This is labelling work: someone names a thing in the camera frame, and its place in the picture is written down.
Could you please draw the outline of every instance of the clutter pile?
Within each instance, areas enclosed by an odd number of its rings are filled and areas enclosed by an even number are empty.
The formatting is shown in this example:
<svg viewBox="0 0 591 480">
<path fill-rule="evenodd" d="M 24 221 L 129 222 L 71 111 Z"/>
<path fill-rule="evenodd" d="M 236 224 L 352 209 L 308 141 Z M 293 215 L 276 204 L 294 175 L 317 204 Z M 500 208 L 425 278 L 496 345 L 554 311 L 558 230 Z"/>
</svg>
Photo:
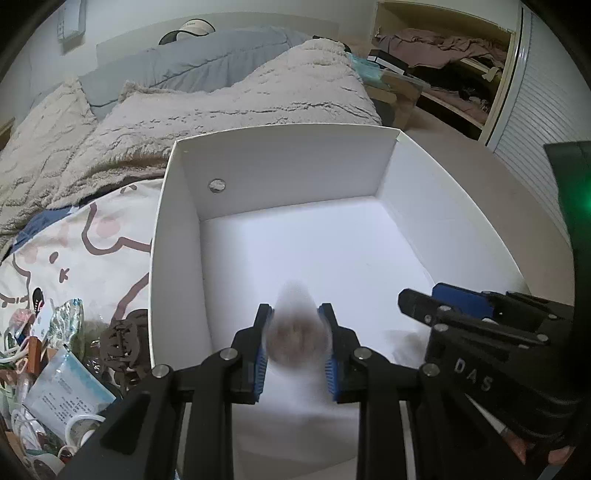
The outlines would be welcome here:
<svg viewBox="0 0 591 480">
<path fill-rule="evenodd" d="M 55 478 L 117 398 L 150 371 L 148 312 L 85 334 L 81 299 L 59 307 L 33 294 L 0 345 L 0 434 L 33 478 Z"/>
</svg>

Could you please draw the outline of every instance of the gray furry object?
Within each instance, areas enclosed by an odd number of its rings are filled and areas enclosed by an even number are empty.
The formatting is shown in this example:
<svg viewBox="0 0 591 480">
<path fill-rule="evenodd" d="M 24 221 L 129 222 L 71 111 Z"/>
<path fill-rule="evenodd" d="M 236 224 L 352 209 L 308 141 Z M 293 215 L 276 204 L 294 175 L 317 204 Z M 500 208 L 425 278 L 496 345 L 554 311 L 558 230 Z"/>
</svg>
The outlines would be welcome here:
<svg viewBox="0 0 591 480">
<path fill-rule="evenodd" d="M 287 368 L 323 363 L 332 347 L 330 328 L 305 287 L 285 286 L 264 333 L 267 357 Z"/>
</svg>

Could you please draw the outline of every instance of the hat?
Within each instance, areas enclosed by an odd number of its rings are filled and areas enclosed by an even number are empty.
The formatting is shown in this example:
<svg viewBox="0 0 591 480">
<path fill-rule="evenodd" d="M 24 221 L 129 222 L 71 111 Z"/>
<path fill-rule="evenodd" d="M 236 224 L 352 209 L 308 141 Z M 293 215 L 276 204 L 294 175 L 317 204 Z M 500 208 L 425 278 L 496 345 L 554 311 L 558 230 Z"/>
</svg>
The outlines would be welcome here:
<svg viewBox="0 0 591 480">
<path fill-rule="evenodd" d="M 183 26 L 178 30 L 168 32 L 165 36 L 162 37 L 160 42 L 158 42 L 158 45 L 165 45 L 167 43 L 176 41 L 177 35 L 181 32 L 188 33 L 195 37 L 202 37 L 215 31 L 216 29 L 213 28 L 213 25 L 209 23 L 207 20 L 203 20 L 202 18 L 193 18 L 192 20 L 185 22 Z"/>
</svg>

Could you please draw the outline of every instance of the white lettering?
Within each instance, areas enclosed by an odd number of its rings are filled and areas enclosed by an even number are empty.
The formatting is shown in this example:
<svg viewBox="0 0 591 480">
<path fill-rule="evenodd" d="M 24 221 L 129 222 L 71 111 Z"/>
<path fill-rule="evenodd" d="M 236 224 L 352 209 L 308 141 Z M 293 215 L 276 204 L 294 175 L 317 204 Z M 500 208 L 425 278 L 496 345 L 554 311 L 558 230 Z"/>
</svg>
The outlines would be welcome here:
<svg viewBox="0 0 591 480">
<path fill-rule="evenodd" d="M 480 388 L 483 392 L 488 392 L 491 389 L 491 384 L 492 384 L 492 378 L 485 377 L 484 380 L 482 381 L 482 385 L 480 386 Z"/>
<path fill-rule="evenodd" d="M 470 375 L 468 375 L 468 380 L 470 380 L 474 384 L 476 383 L 476 374 L 477 374 L 477 372 L 476 372 L 476 368 L 475 368 L 474 370 L 472 370 L 470 372 Z"/>
<path fill-rule="evenodd" d="M 458 358 L 457 362 L 456 362 L 456 367 L 454 369 L 456 371 L 456 373 L 461 374 L 465 368 L 466 368 L 466 362 L 463 359 Z"/>
</svg>

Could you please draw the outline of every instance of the cardboard box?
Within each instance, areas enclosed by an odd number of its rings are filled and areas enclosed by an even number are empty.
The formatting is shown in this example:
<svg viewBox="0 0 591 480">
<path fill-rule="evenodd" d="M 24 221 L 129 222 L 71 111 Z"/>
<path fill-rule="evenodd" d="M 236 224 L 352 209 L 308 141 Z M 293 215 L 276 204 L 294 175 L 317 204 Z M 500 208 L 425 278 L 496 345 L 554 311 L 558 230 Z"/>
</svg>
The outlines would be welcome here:
<svg viewBox="0 0 591 480">
<path fill-rule="evenodd" d="M 215 179 L 224 191 L 210 190 Z M 291 280 L 391 360 L 429 335 L 398 310 L 402 289 L 527 291 L 482 212 L 400 130 L 273 125 L 176 142 L 152 242 L 153 364 L 189 367 L 229 346 Z M 234 408 L 243 478 L 269 468 L 293 478 L 355 455 L 355 409 L 315 397 L 315 381 L 291 388 L 269 364 L 260 403 Z"/>
</svg>

